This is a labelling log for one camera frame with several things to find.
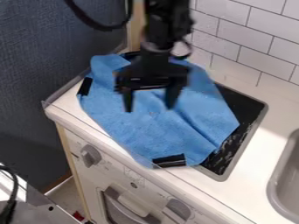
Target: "white oven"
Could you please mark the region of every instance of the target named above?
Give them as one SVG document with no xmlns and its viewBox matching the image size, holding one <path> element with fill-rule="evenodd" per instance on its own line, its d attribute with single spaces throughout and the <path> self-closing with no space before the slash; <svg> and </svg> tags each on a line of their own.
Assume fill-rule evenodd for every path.
<svg viewBox="0 0 299 224">
<path fill-rule="evenodd" d="M 86 203 L 97 224 L 220 224 L 66 130 Z"/>
</svg>

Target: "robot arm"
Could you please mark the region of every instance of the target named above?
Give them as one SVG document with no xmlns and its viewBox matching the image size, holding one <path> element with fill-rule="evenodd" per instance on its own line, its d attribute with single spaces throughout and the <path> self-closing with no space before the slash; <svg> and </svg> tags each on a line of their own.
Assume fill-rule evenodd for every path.
<svg viewBox="0 0 299 224">
<path fill-rule="evenodd" d="M 119 24 L 104 25 L 91 19 L 73 0 L 65 0 L 75 15 L 86 25 L 100 31 L 123 27 L 131 18 L 133 0 L 128 0 L 128 15 Z M 191 33 L 193 24 L 189 10 L 190 0 L 144 0 L 146 25 L 142 33 L 140 57 L 124 67 L 115 79 L 115 91 L 123 96 L 125 109 L 133 108 L 134 91 L 165 88 L 165 104 L 171 109 L 180 91 L 187 85 L 189 68 L 170 61 L 190 56 L 191 46 L 184 37 Z M 176 42 L 184 42 L 190 52 L 184 56 L 171 55 Z"/>
</svg>

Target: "stove knob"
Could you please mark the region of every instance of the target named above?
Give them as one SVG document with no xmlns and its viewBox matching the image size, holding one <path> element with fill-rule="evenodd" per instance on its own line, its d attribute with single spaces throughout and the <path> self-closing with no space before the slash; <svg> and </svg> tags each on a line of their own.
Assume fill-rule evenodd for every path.
<svg viewBox="0 0 299 224">
<path fill-rule="evenodd" d="M 86 145 L 81 150 L 81 157 L 84 165 L 89 168 L 92 165 L 97 165 L 101 161 L 101 154 L 93 146 Z"/>
</svg>

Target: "toy kitchen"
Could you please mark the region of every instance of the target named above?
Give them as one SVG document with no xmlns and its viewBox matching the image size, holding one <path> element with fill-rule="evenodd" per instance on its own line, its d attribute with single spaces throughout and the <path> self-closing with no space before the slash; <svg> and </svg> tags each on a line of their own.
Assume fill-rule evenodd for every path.
<svg viewBox="0 0 299 224">
<path fill-rule="evenodd" d="M 239 128 L 202 164 L 148 169 L 80 107 L 85 74 L 43 106 L 91 222 L 299 223 L 299 103 L 211 72 Z"/>
</svg>

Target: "black stovetop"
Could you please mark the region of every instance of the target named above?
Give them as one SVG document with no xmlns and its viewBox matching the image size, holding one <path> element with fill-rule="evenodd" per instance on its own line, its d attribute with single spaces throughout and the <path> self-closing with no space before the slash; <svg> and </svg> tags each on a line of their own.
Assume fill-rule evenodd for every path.
<svg viewBox="0 0 299 224">
<path fill-rule="evenodd" d="M 217 85 L 217 88 L 240 126 L 225 140 L 217 153 L 212 153 L 200 165 L 217 175 L 223 175 L 266 105 L 229 88 L 220 85 Z"/>
</svg>

